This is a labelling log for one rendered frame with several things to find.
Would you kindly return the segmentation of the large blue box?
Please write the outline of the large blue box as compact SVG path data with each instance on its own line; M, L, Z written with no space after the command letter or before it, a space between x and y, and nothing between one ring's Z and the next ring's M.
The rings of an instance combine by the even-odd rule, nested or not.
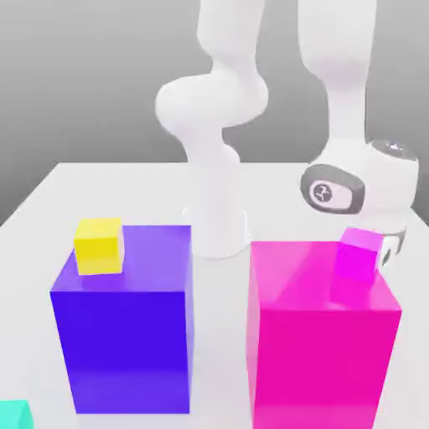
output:
M128 225L119 274L69 256L50 291L79 414L187 414L194 356L187 225Z

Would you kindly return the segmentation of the small teal cube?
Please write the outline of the small teal cube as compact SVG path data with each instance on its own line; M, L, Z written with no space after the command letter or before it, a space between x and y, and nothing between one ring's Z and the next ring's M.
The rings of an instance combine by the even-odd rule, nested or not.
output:
M26 400L0 401L0 429L34 429L34 419Z

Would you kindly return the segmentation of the large magenta box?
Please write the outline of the large magenta box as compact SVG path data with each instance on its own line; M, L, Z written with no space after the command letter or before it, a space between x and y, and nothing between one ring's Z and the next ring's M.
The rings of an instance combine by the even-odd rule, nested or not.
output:
M372 429L401 307L381 274L336 272L334 241L251 244L252 429Z

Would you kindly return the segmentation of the small yellow cube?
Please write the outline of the small yellow cube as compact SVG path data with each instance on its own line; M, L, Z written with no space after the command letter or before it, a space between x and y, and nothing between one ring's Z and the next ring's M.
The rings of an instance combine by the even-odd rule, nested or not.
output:
M74 251L81 276L119 274L125 256L120 218L86 218L79 221Z

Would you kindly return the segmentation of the small magenta cube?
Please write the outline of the small magenta cube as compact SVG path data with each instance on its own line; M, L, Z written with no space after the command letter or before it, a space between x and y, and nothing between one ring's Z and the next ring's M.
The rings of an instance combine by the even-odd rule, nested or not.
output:
M378 274L383 235L349 227L336 249L332 294L335 300L353 307L364 306Z

